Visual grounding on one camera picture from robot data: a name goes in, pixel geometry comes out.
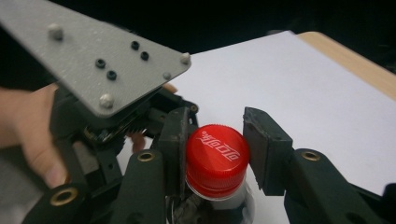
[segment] red cap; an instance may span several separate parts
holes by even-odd
[[[187,182],[206,198],[227,198],[244,181],[248,161],[248,143],[238,131],[206,125],[187,143]]]

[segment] person's arm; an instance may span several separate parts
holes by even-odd
[[[0,88],[0,148],[21,145],[31,168],[50,188],[67,178],[49,128],[56,89],[56,85],[33,92]]]

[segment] brass ring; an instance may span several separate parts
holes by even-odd
[[[61,197],[63,194],[68,194],[65,198]],[[76,188],[70,187],[67,189],[61,189],[52,195],[50,198],[50,204],[53,206],[62,206],[64,204],[70,203],[75,200],[78,196],[78,190]]]
[[[320,160],[320,156],[316,152],[304,151],[304,152],[302,152],[302,155],[303,155],[304,159],[309,160],[309,161]]]
[[[152,161],[155,158],[155,155],[151,152],[141,153],[137,159],[140,161]]]

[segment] gray metal plate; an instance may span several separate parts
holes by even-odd
[[[62,40],[49,36],[53,23],[63,28]],[[1,0],[0,24],[100,118],[111,117],[191,66],[180,60],[180,52],[48,1]],[[131,48],[132,41],[140,43],[139,50]],[[143,51],[147,61],[140,58]],[[99,58],[106,61],[103,69],[95,66]],[[116,80],[106,78],[110,70]],[[100,106],[104,94],[114,98],[111,108]]]

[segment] clear plastic bottle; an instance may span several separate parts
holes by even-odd
[[[173,223],[251,224],[254,201],[245,181],[248,143],[233,128],[212,124],[187,143],[189,191],[174,209]]]

